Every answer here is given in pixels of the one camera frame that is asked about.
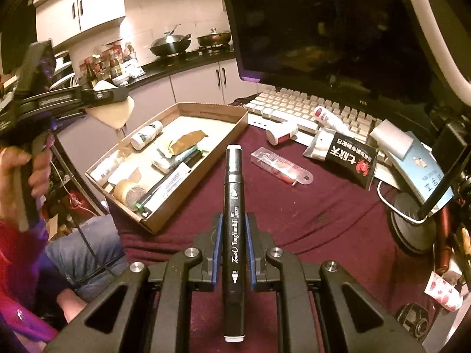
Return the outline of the person's left hand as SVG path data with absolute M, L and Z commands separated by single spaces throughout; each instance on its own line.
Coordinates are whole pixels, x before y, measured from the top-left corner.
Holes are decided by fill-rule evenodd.
M 1 148 L 1 220 L 20 232 L 40 222 L 37 199 L 49 187 L 54 137 L 38 136 L 28 149 Z

